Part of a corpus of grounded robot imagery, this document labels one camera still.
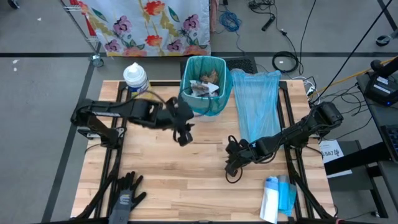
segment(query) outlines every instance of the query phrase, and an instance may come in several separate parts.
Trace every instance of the trash bag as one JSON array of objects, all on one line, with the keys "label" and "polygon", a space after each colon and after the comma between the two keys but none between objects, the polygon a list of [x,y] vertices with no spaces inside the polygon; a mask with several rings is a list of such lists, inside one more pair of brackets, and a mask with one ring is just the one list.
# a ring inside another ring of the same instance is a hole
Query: trash bag
[{"label": "trash bag", "polygon": [[241,69],[231,71],[241,137],[253,142],[280,132],[277,114],[279,71],[246,74]]},{"label": "trash bag", "polygon": [[[218,96],[192,96],[191,80],[200,80],[201,76],[211,74],[213,69],[218,74]],[[211,56],[193,56],[188,59],[184,77],[180,85],[180,96],[191,109],[206,116],[218,115],[226,106],[232,90],[231,74],[222,58]]]}]

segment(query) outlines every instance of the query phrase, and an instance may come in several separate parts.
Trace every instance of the black glove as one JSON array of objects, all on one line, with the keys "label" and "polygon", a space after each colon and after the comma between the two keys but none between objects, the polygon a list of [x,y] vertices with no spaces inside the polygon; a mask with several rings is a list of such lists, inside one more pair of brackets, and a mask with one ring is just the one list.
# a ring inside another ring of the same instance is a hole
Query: black glove
[{"label": "black glove", "polygon": [[135,172],[127,173],[125,177],[118,180],[115,198],[109,224],[125,224],[129,221],[130,211],[133,210],[147,195],[146,192],[136,197],[136,190],[143,176],[139,176],[133,184]]}]

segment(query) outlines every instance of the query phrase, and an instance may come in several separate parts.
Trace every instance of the wooden table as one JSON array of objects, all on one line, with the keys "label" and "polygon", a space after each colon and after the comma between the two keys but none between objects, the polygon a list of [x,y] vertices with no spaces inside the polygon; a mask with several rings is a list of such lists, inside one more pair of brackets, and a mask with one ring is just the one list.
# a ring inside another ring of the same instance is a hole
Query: wooden table
[{"label": "wooden table", "polygon": [[[104,81],[99,100],[114,101],[118,85],[118,81]],[[297,122],[310,111],[307,97],[302,81],[287,80],[287,85],[294,120]],[[154,91],[165,99],[177,96],[178,90],[177,86],[154,87]],[[280,92],[280,95],[285,124],[288,125],[283,93]],[[111,118],[101,120],[105,125],[111,125]],[[215,122],[194,120],[194,123],[191,131],[193,142],[185,147],[180,147],[173,141],[170,130],[150,130],[127,124],[119,176],[136,171],[138,175],[144,176],[139,191],[147,192],[147,197],[131,212],[130,219],[259,221],[265,178],[287,175],[284,150],[279,150],[270,164],[249,164],[244,167],[242,179],[237,184],[229,184],[224,171],[227,137],[232,134],[240,139],[233,92]],[[97,143],[99,140],[89,141],[88,146]],[[309,146],[319,149],[314,139],[310,140]],[[104,155],[105,150],[100,147],[86,153],[72,216],[82,212],[98,190]],[[321,155],[304,149],[302,157],[309,189],[329,214],[333,215],[335,209]],[[102,216],[108,204],[108,194],[104,197]],[[300,189],[298,195],[303,216],[306,217]],[[278,219],[284,221],[287,217],[279,214]]]}]

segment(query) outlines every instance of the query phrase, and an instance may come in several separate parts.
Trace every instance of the gray floor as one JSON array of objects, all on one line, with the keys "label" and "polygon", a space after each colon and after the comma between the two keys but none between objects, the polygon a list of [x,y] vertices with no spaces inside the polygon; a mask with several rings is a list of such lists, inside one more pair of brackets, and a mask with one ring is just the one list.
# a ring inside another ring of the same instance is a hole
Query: gray floor
[{"label": "gray floor", "polygon": [[[1,53],[90,52],[90,48],[63,12],[59,2],[19,2],[21,9],[15,11],[9,8],[6,1],[0,1]],[[267,32],[261,31],[268,17],[251,12],[246,7],[248,0],[229,2],[228,9],[243,21],[239,30],[239,46],[243,50],[292,50],[286,39],[276,31],[275,24],[271,25]],[[288,32],[298,50],[312,1],[277,0],[276,4],[278,25]],[[352,51],[380,10],[375,0],[318,0],[308,23],[303,52]],[[397,1],[391,4],[390,13],[395,21],[398,21]],[[79,18],[78,22],[84,24],[79,13],[76,16]],[[358,52],[398,52],[398,40],[383,48],[374,43],[374,39],[379,35],[391,32],[391,26],[382,16]],[[235,33],[226,31],[213,34],[212,51],[239,52],[236,48],[237,38]],[[385,60],[388,57],[353,57],[338,79],[368,68],[370,61],[374,59]],[[317,85],[323,87],[335,75],[344,60],[345,57],[304,57],[303,76],[314,76]],[[152,80],[179,79],[179,61],[179,58],[104,58],[105,66],[95,69],[86,97],[97,99],[102,81],[122,79],[124,68],[133,62],[143,65]],[[283,65],[288,67],[289,60],[284,61]],[[270,71],[273,70],[270,57],[256,57],[256,62]],[[4,105],[0,112],[3,117],[0,126],[0,141],[3,145],[0,157],[0,179],[3,180],[0,184],[1,223],[41,221],[70,128],[69,118],[80,95],[88,65],[87,58],[0,58],[0,101]],[[297,75],[297,72],[290,74],[291,77]],[[327,93],[347,89],[354,83],[353,79],[333,86]],[[341,100],[334,102],[340,111],[348,111],[355,107]],[[342,126],[333,130],[328,137],[335,138],[351,131],[361,126],[369,117],[368,112],[355,117],[345,116]],[[342,138],[346,141],[354,139],[358,139],[362,147],[381,140],[372,121],[365,128]],[[76,135],[52,220],[66,220],[70,215],[85,147],[86,140]],[[384,182],[377,179],[377,185],[390,218],[381,220],[366,215],[355,220],[392,223],[392,220],[398,219]],[[375,209],[369,192],[333,192],[333,198],[342,218]]]}]

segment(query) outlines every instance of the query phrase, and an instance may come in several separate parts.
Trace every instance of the teal trash can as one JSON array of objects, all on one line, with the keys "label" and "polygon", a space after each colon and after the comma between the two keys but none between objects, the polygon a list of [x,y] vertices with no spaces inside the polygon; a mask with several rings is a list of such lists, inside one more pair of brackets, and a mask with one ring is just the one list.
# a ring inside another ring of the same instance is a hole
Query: teal trash can
[{"label": "teal trash can", "polygon": [[[204,74],[211,74],[213,69],[218,74],[218,96],[192,96],[191,80],[200,80]],[[211,56],[193,56],[188,59],[184,76],[180,84],[180,96],[191,109],[206,116],[218,115],[226,106],[232,90],[232,77],[222,58]]]}]

